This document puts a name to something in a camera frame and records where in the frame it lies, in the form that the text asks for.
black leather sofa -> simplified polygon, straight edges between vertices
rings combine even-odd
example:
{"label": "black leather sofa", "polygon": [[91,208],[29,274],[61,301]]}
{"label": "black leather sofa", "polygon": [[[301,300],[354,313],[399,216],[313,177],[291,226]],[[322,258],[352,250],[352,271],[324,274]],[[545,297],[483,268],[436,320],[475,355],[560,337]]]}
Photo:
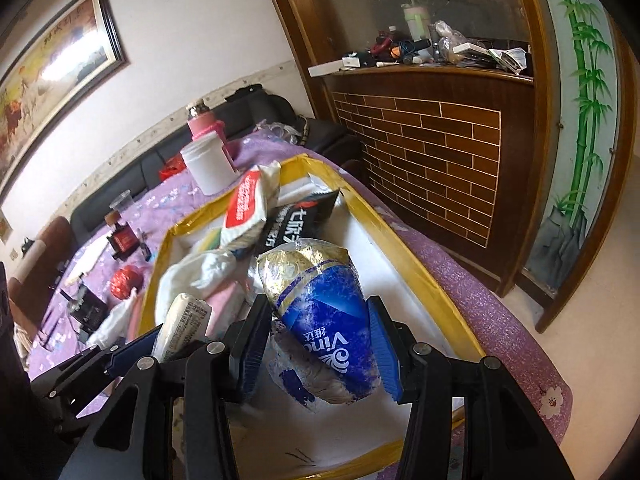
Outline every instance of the black leather sofa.
{"label": "black leather sofa", "polygon": [[[362,152],[360,141],[341,124],[302,118],[296,115],[289,102],[278,95],[268,94],[262,85],[239,89],[214,108],[216,116],[225,121],[228,140],[238,139],[253,131],[261,120],[283,123],[302,131],[308,124],[305,147],[344,167],[357,178],[362,178]],[[159,170],[165,162],[191,142],[191,132],[185,124],[174,133],[140,155],[120,173],[82,202],[71,214],[70,223],[78,246],[84,244],[104,225],[109,204],[120,193],[129,189],[133,199],[160,184]]]}

floral tablecloth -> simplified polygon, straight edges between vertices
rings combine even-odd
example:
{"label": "floral tablecloth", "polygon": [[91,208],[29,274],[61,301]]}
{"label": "floral tablecloth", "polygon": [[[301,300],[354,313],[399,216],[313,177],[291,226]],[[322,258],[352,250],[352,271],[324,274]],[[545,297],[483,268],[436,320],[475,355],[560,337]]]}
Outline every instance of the floral tablecloth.
{"label": "floral tablecloth", "polygon": [[[374,206],[440,283],[460,310],[485,352],[500,358],[510,370],[524,393],[538,409],[556,442],[559,443],[562,440],[571,414],[572,393],[569,386],[562,380],[533,336],[515,316],[437,243],[404,224],[363,184],[317,153],[287,144],[265,131],[233,141],[229,149],[234,156],[236,166],[241,170],[246,170],[253,164],[267,164],[273,160],[284,160],[299,153],[307,153],[340,171],[345,180]],[[146,193],[125,211],[123,218],[129,221],[133,228],[142,229],[148,235],[147,243],[155,254],[169,227],[213,199],[215,197],[204,196],[189,172],[184,171]],[[106,230],[107,228],[104,227],[92,239],[104,234]],[[76,253],[69,269],[74,266],[85,247]],[[140,251],[133,254],[127,264],[138,266],[145,280],[149,279],[153,260],[146,263]],[[113,260],[107,250],[84,279],[89,288],[109,305],[116,303],[109,293],[109,280],[120,266],[121,263]],[[69,294],[76,292],[75,287],[67,288],[66,291]],[[44,332],[52,333],[48,344],[51,350],[43,348],[38,341],[34,343],[29,361],[31,379],[84,349],[66,315],[66,301],[59,291],[53,296],[45,319],[47,322],[43,327]],[[104,397],[98,397],[86,411],[99,408],[104,400]]]}

vinda logo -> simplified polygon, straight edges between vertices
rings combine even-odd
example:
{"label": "vinda logo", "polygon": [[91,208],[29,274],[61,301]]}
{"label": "vinda logo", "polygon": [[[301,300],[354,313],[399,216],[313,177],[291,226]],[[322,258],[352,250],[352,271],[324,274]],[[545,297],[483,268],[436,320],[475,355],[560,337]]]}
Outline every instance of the vinda logo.
{"label": "vinda logo", "polygon": [[330,353],[322,355],[319,359],[333,368],[335,371],[341,374],[347,373],[349,368],[349,351],[346,348],[338,347],[336,345],[341,343],[342,345],[348,345],[349,342],[342,336],[340,332],[336,332],[334,335],[334,341],[330,344],[329,338],[323,337],[305,344],[305,349],[308,352],[319,352],[321,350],[329,350]]}

white swirl logo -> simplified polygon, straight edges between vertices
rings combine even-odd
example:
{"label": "white swirl logo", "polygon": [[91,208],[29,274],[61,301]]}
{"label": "white swirl logo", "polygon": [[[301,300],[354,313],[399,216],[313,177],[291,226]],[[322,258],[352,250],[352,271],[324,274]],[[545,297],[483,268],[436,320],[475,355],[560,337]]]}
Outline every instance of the white swirl logo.
{"label": "white swirl logo", "polygon": [[349,367],[349,351],[338,348],[332,354],[323,355],[320,360],[341,374],[347,373]]}

red and white package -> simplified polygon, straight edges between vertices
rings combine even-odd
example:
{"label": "red and white package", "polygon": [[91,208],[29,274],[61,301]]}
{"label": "red and white package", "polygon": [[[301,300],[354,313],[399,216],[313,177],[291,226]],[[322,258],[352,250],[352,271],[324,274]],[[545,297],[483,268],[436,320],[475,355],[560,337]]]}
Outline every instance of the red and white package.
{"label": "red and white package", "polygon": [[220,248],[229,251],[255,244],[267,221],[269,210],[276,206],[280,191],[280,164],[254,166],[244,174],[226,210],[220,233]]}

